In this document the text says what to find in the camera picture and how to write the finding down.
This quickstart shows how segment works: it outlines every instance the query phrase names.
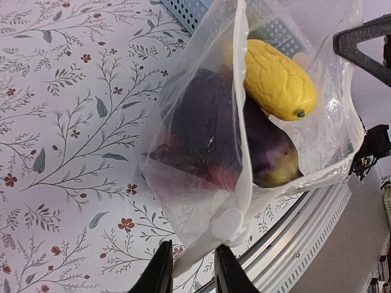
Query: plastic bag handle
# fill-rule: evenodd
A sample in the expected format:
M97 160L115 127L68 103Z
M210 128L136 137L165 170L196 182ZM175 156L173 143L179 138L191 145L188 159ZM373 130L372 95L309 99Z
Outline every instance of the plastic bag handle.
M391 87L391 70L359 51L357 44L391 34L391 14L334 35L334 52Z

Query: yellow object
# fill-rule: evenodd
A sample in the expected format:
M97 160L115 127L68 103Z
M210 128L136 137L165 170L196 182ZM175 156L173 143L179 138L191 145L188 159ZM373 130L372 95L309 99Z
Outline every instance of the yellow object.
M225 52L228 58L231 49ZM297 63L261 40L248 40L244 88L258 105L285 121L308 116L316 106L316 87Z

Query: green stem tip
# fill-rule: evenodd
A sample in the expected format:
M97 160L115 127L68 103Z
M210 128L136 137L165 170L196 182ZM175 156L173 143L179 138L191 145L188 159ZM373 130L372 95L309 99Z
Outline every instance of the green stem tip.
M299 118L304 118L305 117L305 110L299 110L298 117Z

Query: black triangular gripper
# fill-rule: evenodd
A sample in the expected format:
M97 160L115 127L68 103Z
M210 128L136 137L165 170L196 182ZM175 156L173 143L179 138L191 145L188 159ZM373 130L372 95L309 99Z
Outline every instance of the black triangular gripper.
M164 241L128 293L172 293L172 241Z
M391 87L391 70L359 51L357 44L391 34L391 14L334 35L334 52Z
M217 293L259 293L225 245L220 245L214 253L214 271Z

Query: tabletop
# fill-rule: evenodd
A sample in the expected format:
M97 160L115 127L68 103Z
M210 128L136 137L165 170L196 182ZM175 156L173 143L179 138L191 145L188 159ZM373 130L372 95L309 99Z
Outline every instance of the tabletop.
M161 241L183 251L133 146L188 40L157 0L0 0L0 292L127 292ZM213 274L210 254L174 290Z

